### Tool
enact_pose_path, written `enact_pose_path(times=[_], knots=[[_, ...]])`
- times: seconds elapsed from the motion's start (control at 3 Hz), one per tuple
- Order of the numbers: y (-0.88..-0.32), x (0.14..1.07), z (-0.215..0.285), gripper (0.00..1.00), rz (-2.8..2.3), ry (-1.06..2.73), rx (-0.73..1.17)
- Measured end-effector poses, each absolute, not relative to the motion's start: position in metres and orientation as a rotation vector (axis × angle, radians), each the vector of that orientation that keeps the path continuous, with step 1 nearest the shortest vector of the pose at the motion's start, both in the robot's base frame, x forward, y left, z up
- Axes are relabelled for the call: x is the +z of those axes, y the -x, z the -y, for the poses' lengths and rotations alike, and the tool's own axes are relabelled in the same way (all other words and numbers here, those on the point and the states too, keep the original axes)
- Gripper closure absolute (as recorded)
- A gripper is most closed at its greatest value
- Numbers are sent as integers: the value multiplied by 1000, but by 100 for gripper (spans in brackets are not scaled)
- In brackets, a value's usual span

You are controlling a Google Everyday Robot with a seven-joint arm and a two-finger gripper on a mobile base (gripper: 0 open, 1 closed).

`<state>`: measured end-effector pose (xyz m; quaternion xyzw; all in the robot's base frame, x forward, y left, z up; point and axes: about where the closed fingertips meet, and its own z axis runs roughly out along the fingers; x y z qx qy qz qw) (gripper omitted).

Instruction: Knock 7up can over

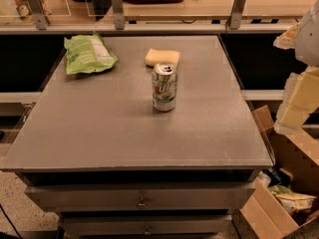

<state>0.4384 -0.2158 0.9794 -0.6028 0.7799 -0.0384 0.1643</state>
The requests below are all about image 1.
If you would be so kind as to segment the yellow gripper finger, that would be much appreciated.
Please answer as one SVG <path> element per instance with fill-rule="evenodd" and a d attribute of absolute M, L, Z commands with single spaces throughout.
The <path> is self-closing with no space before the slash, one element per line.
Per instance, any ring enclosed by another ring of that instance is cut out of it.
<path fill-rule="evenodd" d="M 319 68 L 307 67 L 301 74 L 291 73 L 286 81 L 274 129 L 290 134 L 302 127 L 319 108 Z"/>
<path fill-rule="evenodd" d="M 287 31 L 278 36 L 274 42 L 273 46 L 279 49 L 294 49 L 295 48 L 295 38 L 298 31 L 299 24 L 296 23 L 290 27 Z"/>

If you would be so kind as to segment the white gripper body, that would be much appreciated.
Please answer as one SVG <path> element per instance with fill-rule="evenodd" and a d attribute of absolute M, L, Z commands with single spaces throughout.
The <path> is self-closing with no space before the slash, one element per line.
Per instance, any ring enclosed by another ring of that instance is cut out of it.
<path fill-rule="evenodd" d="M 306 65 L 319 66 L 319 0 L 299 22 L 295 57 Z"/>

